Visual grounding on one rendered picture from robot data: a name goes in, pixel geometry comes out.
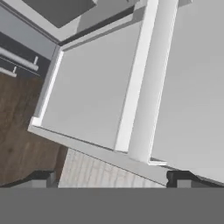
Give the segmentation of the grey framed fridge door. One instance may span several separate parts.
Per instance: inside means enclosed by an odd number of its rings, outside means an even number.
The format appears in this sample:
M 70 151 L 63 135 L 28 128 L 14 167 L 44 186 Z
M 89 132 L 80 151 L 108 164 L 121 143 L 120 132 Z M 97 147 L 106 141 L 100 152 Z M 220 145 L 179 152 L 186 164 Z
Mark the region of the grey framed fridge door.
M 165 161 L 129 157 L 130 139 L 159 0 L 62 46 L 30 132 L 68 148 L 59 186 L 165 183 Z

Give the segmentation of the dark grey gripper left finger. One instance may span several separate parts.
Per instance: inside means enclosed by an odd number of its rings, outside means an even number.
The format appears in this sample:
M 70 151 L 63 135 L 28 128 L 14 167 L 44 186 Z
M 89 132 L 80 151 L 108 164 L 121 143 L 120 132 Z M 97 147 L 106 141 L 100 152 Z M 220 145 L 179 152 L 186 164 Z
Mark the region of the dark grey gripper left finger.
M 25 178 L 0 185 L 0 188 L 51 188 L 57 185 L 55 171 L 33 171 Z

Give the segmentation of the white cabinet with grey panel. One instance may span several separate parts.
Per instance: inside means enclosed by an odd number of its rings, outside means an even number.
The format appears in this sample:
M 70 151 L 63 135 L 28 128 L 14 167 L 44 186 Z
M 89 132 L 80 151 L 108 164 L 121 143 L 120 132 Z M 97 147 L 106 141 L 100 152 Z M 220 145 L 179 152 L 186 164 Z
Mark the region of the white cabinet with grey panel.
M 58 42 L 114 23 L 133 6 L 130 0 L 0 0 L 0 5 Z

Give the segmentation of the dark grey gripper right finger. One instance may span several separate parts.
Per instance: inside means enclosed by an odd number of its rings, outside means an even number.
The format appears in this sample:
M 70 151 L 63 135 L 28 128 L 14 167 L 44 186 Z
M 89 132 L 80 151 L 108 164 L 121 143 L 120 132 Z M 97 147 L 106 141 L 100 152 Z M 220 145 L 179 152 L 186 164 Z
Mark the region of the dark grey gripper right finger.
M 168 171 L 167 188 L 224 188 L 224 184 L 194 175 L 190 171 Z

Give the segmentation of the dark grey drawer unit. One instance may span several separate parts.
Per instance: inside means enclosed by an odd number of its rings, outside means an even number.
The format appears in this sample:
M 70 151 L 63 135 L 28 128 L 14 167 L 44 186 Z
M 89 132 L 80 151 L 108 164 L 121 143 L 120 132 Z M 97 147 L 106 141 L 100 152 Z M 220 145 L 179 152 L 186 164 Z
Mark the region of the dark grey drawer unit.
M 38 70 L 35 71 L 14 59 L 10 59 L 7 56 L 0 54 L 0 67 L 3 69 L 14 72 L 17 76 L 25 75 L 38 76 L 41 78 L 46 77 L 51 61 L 45 56 L 42 56 L 38 52 L 34 52 L 32 49 L 17 42 L 2 32 L 0 32 L 0 47 L 24 60 L 28 60 L 31 63 L 36 62 L 36 65 L 38 66 Z

